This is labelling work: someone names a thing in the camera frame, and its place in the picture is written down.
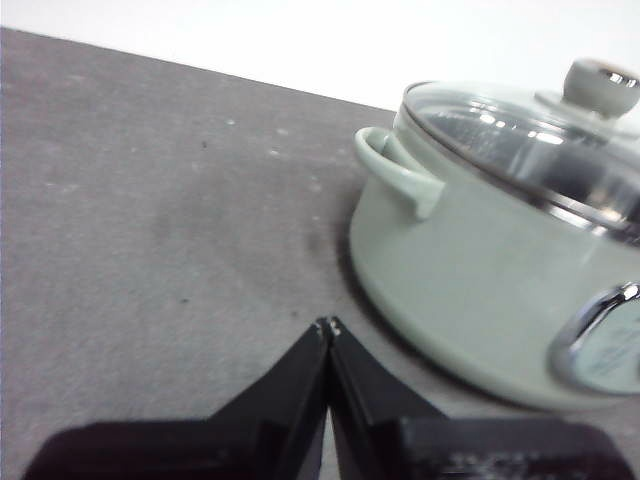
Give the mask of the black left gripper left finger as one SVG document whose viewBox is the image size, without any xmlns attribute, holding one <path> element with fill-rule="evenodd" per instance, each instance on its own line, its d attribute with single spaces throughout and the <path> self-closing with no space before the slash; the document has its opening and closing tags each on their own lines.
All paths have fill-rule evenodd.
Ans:
<svg viewBox="0 0 640 480">
<path fill-rule="evenodd" d="M 97 422 L 49 437 L 27 479 L 315 479 L 330 335 L 320 319 L 260 378 L 201 419 Z"/>
</svg>

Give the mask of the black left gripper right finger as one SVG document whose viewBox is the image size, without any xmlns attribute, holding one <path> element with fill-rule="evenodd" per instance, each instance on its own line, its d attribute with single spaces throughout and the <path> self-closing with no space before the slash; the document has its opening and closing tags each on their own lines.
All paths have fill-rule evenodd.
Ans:
<svg viewBox="0 0 640 480">
<path fill-rule="evenodd" d="M 623 479 L 603 431 L 553 417 L 453 418 L 391 374 L 336 317 L 329 405 L 349 479 Z"/>
</svg>

